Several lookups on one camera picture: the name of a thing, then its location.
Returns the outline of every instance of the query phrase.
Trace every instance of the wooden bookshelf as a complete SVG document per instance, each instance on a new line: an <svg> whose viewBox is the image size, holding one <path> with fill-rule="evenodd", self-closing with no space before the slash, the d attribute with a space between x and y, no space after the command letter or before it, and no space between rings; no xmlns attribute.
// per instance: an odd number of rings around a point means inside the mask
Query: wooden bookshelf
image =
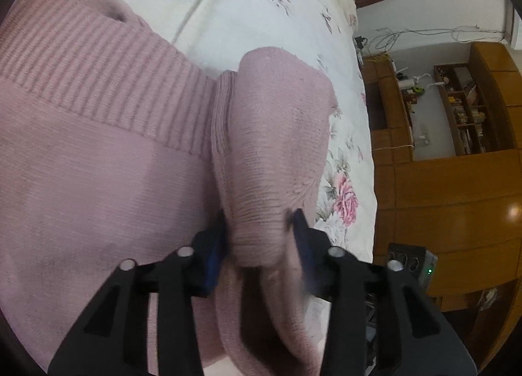
<svg viewBox="0 0 522 376"><path fill-rule="evenodd" d="M433 71L436 82L443 82L444 77L446 78L447 83L438 86L438 91L446 110L455 154L461 156L498 151L501 148L487 98L475 83L477 98L470 104L468 93L457 77L456 69L467 66L465 63L435 65Z"/></svg>

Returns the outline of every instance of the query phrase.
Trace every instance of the pink sweater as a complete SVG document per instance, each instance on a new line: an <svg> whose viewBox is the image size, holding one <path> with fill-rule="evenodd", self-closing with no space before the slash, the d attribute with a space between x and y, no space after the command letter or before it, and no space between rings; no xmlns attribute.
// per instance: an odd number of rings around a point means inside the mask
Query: pink sweater
<svg viewBox="0 0 522 376"><path fill-rule="evenodd" d="M214 81L117 0L18 0L0 27L0 308L32 357L47 368L119 261L161 260L223 207L231 253L194 300L204 364L317 373L285 213L313 219L334 106L281 49Z"/></svg>

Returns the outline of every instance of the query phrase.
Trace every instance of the bed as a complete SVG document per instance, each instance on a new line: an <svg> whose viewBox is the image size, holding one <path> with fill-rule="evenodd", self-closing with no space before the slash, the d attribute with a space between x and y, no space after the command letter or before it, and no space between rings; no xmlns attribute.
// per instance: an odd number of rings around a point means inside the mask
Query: bed
<svg viewBox="0 0 522 376"><path fill-rule="evenodd" d="M338 108L330 118L315 227L335 245L371 262L377 204L364 84L352 40L357 29L355 1L122 1L210 76L236 70L246 52L264 46L281 47L328 75ZM320 343L328 307L312 299L306 318ZM317 321L322 327L314 324ZM221 361L205 373L233 375L230 366Z"/></svg>

